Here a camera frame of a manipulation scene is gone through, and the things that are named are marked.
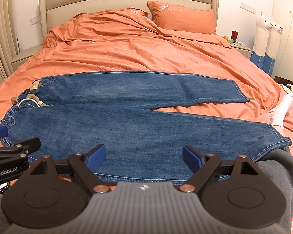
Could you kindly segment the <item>blue denim jeans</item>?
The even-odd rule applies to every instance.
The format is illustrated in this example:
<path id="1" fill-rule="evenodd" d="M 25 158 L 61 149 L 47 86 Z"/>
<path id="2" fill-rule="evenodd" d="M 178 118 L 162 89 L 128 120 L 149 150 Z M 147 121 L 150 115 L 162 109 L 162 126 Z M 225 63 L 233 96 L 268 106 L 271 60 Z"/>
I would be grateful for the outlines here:
<path id="1" fill-rule="evenodd" d="M 38 137 L 36 161 L 45 154 L 64 159 L 98 144 L 106 159 L 93 172 L 105 182 L 182 184 L 190 169 L 182 149 L 192 145 L 225 160 L 245 154 L 253 161 L 291 145 L 271 125 L 239 119 L 165 112 L 200 103 L 246 103 L 232 80 L 196 74 L 105 71 L 44 77 L 25 90 L 0 126 L 4 146 Z"/>

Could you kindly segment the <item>grey sweatpants leg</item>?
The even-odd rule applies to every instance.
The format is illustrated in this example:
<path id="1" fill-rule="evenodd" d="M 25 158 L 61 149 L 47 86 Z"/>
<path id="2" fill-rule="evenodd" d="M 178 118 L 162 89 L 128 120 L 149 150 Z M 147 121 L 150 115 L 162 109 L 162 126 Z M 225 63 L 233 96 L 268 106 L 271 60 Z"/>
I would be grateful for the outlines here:
<path id="1" fill-rule="evenodd" d="M 277 148 L 263 156 L 256 164 L 281 190 L 286 199 L 286 210 L 280 226 L 290 233 L 293 217 L 293 156 L 288 147 Z"/>

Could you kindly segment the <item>left beige nightstand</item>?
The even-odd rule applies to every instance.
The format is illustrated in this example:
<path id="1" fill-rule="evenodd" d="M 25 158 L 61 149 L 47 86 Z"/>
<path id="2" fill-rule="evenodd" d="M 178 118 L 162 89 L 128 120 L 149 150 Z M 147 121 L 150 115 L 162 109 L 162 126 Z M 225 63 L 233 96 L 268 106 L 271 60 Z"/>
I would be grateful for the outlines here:
<path id="1" fill-rule="evenodd" d="M 11 60 L 13 71 L 15 72 L 22 64 L 24 64 L 30 57 L 32 57 L 42 45 L 37 45 L 23 50 Z"/>

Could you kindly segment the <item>white sock foot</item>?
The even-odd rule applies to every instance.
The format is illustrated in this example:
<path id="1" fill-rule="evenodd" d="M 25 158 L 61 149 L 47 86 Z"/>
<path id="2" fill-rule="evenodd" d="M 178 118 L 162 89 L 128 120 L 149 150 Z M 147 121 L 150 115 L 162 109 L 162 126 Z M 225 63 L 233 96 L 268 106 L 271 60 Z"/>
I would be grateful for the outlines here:
<path id="1" fill-rule="evenodd" d="M 284 118 L 286 114 L 293 108 L 293 92 L 286 94 L 281 102 L 268 112 L 269 123 L 272 126 L 284 128 Z"/>

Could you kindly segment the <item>right nightstand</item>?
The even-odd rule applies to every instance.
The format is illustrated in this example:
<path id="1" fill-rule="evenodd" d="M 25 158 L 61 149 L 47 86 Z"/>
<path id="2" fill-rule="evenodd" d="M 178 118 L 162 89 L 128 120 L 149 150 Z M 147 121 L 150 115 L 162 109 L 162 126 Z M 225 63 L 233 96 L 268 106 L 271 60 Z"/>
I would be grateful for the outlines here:
<path id="1" fill-rule="evenodd" d="M 251 48 L 247 47 L 244 43 L 235 41 L 230 44 L 233 48 L 237 49 L 243 56 L 245 56 L 247 59 L 250 59 L 252 50 Z"/>

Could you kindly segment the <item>orange duvet cover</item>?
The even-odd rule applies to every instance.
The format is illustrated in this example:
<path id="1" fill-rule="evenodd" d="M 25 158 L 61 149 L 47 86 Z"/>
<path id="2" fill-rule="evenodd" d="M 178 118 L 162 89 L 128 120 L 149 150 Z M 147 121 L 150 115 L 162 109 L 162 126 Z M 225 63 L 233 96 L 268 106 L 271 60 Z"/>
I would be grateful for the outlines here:
<path id="1" fill-rule="evenodd" d="M 249 99 L 246 103 L 165 107 L 165 112 L 271 125 L 268 112 L 287 94 L 282 86 L 218 35 L 166 30 L 143 16 L 102 11 L 78 14 L 49 31 L 42 47 L 0 85 L 0 120 L 17 97 L 33 89 L 41 78 L 105 71 L 196 74 L 232 80 Z M 287 147 L 293 156 L 293 108 L 284 118 L 283 129 L 272 127 L 291 140 Z M 155 182 L 133 183 L 145 191 Z M 293 217 L 290 233 L 293 233 Z"/>

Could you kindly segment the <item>red cup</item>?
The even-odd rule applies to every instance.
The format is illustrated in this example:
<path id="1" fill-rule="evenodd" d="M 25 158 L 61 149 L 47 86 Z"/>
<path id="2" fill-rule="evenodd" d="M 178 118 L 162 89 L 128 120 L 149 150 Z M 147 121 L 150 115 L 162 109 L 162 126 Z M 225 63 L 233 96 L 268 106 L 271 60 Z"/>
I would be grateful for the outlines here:
<path id="1" fill-rule="evenodd" d="M 238 37 L 238 31 L 232 31 L 231 39 L 233 40 L 234 43 L 237 41 L 237 37 Z"/>

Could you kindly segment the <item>orange pillow right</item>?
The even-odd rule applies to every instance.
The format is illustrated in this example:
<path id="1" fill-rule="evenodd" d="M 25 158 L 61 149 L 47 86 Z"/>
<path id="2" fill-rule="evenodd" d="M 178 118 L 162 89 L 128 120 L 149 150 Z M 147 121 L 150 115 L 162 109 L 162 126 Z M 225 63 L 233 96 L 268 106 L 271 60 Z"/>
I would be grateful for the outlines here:
<path id="1" fill-rule="evenodd" d="M 214 10 L 198 10 L 169 3 L 148 1 L 152 19 L 158 27 L 166 30 L 202 34 L 216 34 Z"/>

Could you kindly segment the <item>orange pillow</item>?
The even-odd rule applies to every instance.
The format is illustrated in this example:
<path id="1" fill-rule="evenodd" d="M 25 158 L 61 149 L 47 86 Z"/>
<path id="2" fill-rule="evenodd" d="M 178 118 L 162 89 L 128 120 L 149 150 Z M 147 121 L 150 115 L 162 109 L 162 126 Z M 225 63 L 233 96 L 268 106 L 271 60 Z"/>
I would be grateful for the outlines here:
<path id="1" fill-rule="evenodd" d="M 107 10 L 107 12 L 111 12 L 111 13 L 116 13 L 116 14 L 126 14 L 126 15 L 139 15 L 139 16 L 143 16 L 145 18 L 148 17 L 149 13 L 144 11 L 144 10 L 140 10 L 140 9 L 136 9 L 136 8 L 124 8 L 124 9 L 116 9 L 116 10 Z"/>
<path id="2" fill-rule="evenodd" d="M 152 19 L 158 27 L 166 30 L 202 34 L 216 34 L 214 10 L 198 10 L 169 3 L 148 1 Z"/>

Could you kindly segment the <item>orange pillow left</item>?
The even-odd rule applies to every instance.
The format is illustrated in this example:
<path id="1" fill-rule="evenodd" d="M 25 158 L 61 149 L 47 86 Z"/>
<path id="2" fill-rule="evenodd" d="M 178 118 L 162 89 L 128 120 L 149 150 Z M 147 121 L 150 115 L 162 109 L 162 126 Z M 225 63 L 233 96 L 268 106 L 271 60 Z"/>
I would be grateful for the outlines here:
<path id="1" fill-rule="evenodd" d="M 143 16 L 145 18 L 148 17 L 149 13 L 144 11 L 144 10 L 140 10 L 140 9 L 136 9 L 136 8 L 124 8 L 124 9 L 116 9 L 116 10 L 107 10 L 107 12 L 111 12 L 111 13 L 116 13 L 116 14 L 126 14 L 126 15 L 139 15 L 139 16 Z"/>

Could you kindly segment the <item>white wall socket plate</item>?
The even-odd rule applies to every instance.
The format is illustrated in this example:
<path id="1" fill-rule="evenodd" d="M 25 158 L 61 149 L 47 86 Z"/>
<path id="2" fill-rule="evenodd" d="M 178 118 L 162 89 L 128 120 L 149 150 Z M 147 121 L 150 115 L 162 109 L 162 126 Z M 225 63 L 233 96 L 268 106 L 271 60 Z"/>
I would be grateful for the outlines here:
<path id="1" fill-rule="evenodd" d="M 40 22 L 40 17 L 39 17 L 39 15 L 30 18 L 30 24 L 31 24 L 31 25 L 37 24 L 37 23 L 39 23 L 39 22 Z"/>

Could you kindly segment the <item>white wall switch plate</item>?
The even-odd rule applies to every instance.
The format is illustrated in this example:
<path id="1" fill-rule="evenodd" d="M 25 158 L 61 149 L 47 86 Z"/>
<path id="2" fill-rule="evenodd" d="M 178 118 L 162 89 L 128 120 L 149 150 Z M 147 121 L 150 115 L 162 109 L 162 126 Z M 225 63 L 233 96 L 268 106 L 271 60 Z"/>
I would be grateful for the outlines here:
<path id="1" fill-rule="evenodd" d="M 253 7 L 245 4 L 243 2 L 241 2 L 240 8 L 243 9 L 243 10 L 245 10 L 245 11 L 248 11 L 248 12 L 250 12 L 252 14 L 256 14 L 256 9 L 255 8 L 253 8 Z"/>

